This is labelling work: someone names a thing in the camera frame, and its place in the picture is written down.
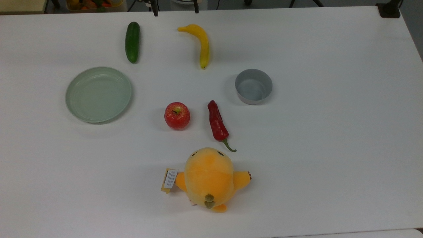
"gray bowl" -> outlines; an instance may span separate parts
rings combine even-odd
[[[270,95],[273,84],[265,72],[258,69],[246,69],[236,77],[235,88],[242,102],[255,105]]]

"chili pepper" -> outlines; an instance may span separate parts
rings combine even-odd
[[[225,125],[223,124],[222,116],[220,115],[219,108],[217,107],[217,104],[215,101],[210,101],[207,105],[207,108],[210,112],[210,127],[211,131],[213,132],[213,137],[220,142],[223,142],[226,147],[232,151],[236,152],[236,149],[231,149],[228,145],[228,136],[229,133],[226,130]]]

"light green plate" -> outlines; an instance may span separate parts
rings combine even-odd
[[[126,108],[131,94],[131,83],[123,73],[97,67],[74,78],[66,91],[66,105],[74,116],[85,122],[105,122]]]

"yellow banana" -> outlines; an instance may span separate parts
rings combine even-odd
[[[205,69],[209,64],[209,39],[207,38],[206,31],[196,24],[190,24],[184,27],[178,27],[178,31],[188,32],[196,36],[201,43],[200,51],[200,66]]]

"plush toy tag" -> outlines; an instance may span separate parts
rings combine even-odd
[[[163,179],[162,191],[165,191],[166,194],[169,194],[170,189],[175,183],[176,176],[178,175],[177,169],[166,169],[165,178]]]

